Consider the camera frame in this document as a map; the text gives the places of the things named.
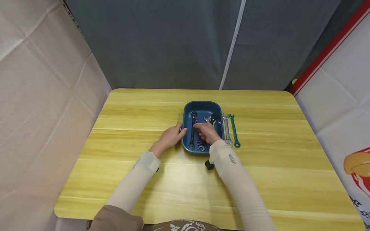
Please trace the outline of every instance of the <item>cartoon graphic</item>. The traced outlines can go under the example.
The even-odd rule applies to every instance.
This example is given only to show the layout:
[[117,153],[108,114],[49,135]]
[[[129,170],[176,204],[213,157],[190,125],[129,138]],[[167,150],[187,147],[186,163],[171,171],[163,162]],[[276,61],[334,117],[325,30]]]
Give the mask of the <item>cartoon graphic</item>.
[[370,198],[370,147],[346,156],[343,166],[357,187]]

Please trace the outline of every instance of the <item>left hand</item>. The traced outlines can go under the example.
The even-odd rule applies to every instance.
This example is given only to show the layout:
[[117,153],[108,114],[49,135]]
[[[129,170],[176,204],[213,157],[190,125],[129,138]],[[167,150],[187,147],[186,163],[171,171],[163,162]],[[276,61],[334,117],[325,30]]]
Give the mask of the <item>left hand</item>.
[[177,142],[185,136],[187,128],[180,131],[181,126],[182,123],[178,122],[176,126],[169,127],[162,133],[159,140],[152,145],[149,151],[154,153],[154,155],[159,159],[165,150],[177,144]]

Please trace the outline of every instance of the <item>white wall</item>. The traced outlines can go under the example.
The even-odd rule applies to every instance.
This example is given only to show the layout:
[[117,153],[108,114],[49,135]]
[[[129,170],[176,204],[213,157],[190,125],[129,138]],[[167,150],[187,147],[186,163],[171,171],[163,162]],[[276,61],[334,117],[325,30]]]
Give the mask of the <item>white wall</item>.
[[[296,96],[304,114],[365,224],[370,197],[344,171],[344,159],[362,150],[370,173],[370,16],[352,31]],[[370,175],[359,180],[370,182]]]
[[1,230],[54,230],[111,88],[58,0],[0,1],[0,31]]

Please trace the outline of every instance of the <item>person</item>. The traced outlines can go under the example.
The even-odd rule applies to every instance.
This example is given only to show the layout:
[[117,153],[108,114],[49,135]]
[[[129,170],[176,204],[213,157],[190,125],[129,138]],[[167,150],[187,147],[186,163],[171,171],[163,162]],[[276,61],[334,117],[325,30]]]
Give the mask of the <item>person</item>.
[[[202,221],[174,220],[153,226],[144,226],[141,217],[130,215],[146,184],[160,165],[162,153],[183,138],[187,129],[181,123],[164,131],[152,147],[144,152],[132,170],[122,179],[106,205],[92,220],[90,231],[218,231],[219,228]],[[276,230],[270,215],[248,173],[235,152],[214,130],[210,123],[194,125],[202,140],[210,144],[209,161],[230,191],[245,231]]]

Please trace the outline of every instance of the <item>green wrench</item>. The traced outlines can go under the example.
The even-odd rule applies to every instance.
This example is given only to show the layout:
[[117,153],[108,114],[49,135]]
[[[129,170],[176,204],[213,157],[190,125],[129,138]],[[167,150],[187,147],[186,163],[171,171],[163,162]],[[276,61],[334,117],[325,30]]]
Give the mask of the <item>green wrench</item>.
[[229,114],[229,117],[230,117],[230,120],[231,120],[231,125],[232,125],[232,131],[233,131],[233,133],[234,133],[234,146],[236,147],[236,148],[240,148],[240,143],[239,143],[239,141],[238,141],[238,136],[236,135],[236,129],[235,129],[235,123],[234,123],[234,117],[235,117],[235,115],[231,115],[231,114]]

